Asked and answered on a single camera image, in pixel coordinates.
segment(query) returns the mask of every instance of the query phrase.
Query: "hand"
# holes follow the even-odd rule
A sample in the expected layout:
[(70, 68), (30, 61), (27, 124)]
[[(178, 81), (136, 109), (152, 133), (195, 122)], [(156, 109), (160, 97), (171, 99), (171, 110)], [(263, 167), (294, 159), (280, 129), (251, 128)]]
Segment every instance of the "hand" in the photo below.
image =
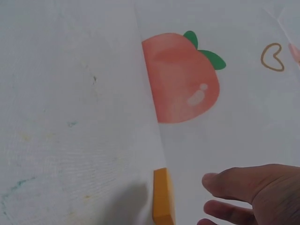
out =
[[(213, 196), (252, 205), (252, 210), (208, 201), (205, 213), (237, 225), (300, 225), (300, 168), (263, 165), (232, 168), (202, 179)], [(198, 225), (216, 225), (202, 219)]]

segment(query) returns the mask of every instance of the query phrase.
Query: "orange object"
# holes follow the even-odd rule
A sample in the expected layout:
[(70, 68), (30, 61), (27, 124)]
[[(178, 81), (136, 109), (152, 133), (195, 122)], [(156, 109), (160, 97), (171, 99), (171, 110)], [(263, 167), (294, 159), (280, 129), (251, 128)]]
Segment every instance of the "orange object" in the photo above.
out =
[(166, 33), (142, 42), (160, 123), (179, 123), (209, 110), (220, 86), (210, 60), (182, 35)]
[(153, 221), (156, 225), (175, 225), (173, 184), (167, 168), (154, 171)]

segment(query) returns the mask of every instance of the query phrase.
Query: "finger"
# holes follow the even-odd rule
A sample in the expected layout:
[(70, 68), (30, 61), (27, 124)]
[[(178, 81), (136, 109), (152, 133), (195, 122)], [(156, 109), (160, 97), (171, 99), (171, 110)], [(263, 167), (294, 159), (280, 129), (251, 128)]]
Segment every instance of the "finger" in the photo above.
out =
[(211, 200), (204, 205), (204, 212), (218, 219), (237, 225), (257, 225), (252, 210), (224, 202)]
[(299, 168), (286, 165), (231, 168), (219, 174), (206, 174), (202, 183), (215, 197), (239, 199), (251, 204), (262, 189), (294, 173), (299, 173)]
[(202, 219), (197, 223), (197, 225), (217, 225), (217, 224), (210, 221), (209, 219)]

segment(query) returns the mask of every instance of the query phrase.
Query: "fingernail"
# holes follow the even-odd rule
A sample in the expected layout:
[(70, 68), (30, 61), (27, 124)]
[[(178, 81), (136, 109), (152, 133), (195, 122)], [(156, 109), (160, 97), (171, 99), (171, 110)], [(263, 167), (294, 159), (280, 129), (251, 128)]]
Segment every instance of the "fingernail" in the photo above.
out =
[(214, 176), (216, 176), (217, 173), (211, 172), (211, 173), (207, 173), (203, 176), (202, 181), (203, 182), (209, 182), (211, 178), (213, 178)]

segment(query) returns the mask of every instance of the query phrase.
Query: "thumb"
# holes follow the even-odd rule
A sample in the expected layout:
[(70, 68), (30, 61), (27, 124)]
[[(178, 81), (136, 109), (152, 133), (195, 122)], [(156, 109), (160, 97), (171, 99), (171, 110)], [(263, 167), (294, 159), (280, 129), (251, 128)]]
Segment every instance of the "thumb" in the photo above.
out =
[(231, 168), (219, 174), (204, 175), (202, 183), (215, 197), (252, 204), (261, 190), (299, 172), (298, 167), (276, 164)]

